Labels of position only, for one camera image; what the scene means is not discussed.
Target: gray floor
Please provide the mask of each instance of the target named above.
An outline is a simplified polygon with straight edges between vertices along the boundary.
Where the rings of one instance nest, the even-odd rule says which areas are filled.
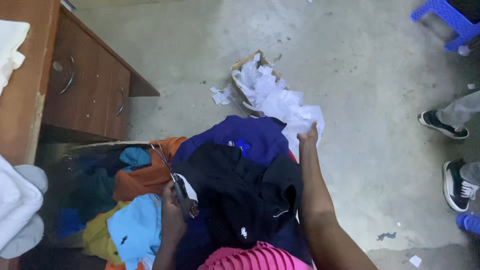
[[[434,27],[411,22],[420,3],[169,0],[76,15],[161,93],[133,98],[130,139],[188,137],[240,114],[216,106],[209,88],[230,82],[231,65],[261,49],[291,90],[322,108],[322,172],[341,225],[372,260],[414,269],[405,259],[417,254],[420,269],[473,269],[441,168],[479,158],[480,128],[451,141],[417,114],[468,93],[479,74],[472,57],[444,51]]]

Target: hand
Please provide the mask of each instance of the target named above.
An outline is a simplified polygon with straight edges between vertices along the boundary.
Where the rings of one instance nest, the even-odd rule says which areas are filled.
[[[162,245],[176,247],[187,231],[173,181],[165,186],[162,197]]]
[[[304,143],[313,143],[316,145],[318,141],[317,121],[313,121],[312,126],[307,133],[298,133],[297,139],[300,141],[301,145]]]

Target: pink ruffled top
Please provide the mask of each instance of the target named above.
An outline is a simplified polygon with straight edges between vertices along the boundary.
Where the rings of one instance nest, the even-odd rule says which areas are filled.
[[[312,267],[265,242],[251,249],[223,247],[208,257],[198,270],[311,270]]]

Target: drawer handle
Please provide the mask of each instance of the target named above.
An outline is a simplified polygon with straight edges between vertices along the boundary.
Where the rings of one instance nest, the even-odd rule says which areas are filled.
[[[119,112],[117,112],[117,116],[121,113],[121,110],[123,110],[123,105],[125,105],[125,94],[123,91],[123,87],[120,86],[120,89],[121,89],[121,107]]]
[[[60,92],[60,94],[63,94],[65,93],[65,91],[67,91],[67,89],[72,85],[73,77],[75,76],[75,61],[73,61],[73,56],[70,56],[70,59],[72,60],[72,76],[70,77],[70,81],[68,81],[67,86],[65,86],[65,88]]]

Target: sneaker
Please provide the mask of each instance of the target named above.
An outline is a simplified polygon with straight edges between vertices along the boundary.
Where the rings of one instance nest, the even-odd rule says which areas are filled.
[[[475,199],[479,186],[462,179],[460,168],[463,163],[447,161],[444,164],[444,195],[448,205],[455,211],[465,212],[470,200]]]
[[[468,137],[468,129],[455,129],[452,126],[446,125],[437,118],[437,110],[424,111],[419,114],[418,119],[420,124],[439,130],[441,133],[455,140],[463,140]]]

